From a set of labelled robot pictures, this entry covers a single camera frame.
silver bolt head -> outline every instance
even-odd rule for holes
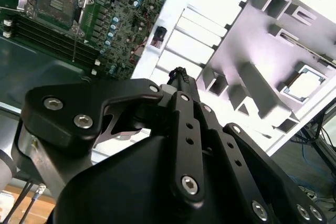
[[[49,110],[60,110],[63,108],[63,103],[57,98],[47,98],[43,104]]]
[[[93,125],[93,120],[88,115],[76,115],[74,118],[75,125],[82,129],[89,129]]]
[[[240,128],[238,128],[237,126],[233,126],[233,129],[234,129],[235,132],[237,132],[238,134],[239,134],[240,132],[242,132],[242,131],[240,130]]]
[[[260,220],[267,221],[267,218],[268,218],[267,212],[259,202],[253,200],[252,209],[253,209],[253,212],[259,217]]]
[[[313,206],[310,206],[310,211],[313,213],[313,215],[319,220],[322,221],[322,215],[320,214],[320,212],[318,212]]]
[[[212,112],[212,109],[208,105],[204,105],[203,107],[207,112]]]
[[[182,186],[188,194],[195,195],[198,192],[198,185],[192,177],[184,176],[182,178]]]
[[[310,220],[308,212],[299,204],[296,205],[298,208],[299,213],[305,220]]]
[[[158,92],[159,89],[155,86],[149,86],[150,90],[152,90],[153,92]]]
[[[184,101],[189,101],[189,98],[188,98],[186,95],[181,94],[181,97],[182,97],[182,99],[183,99]]]

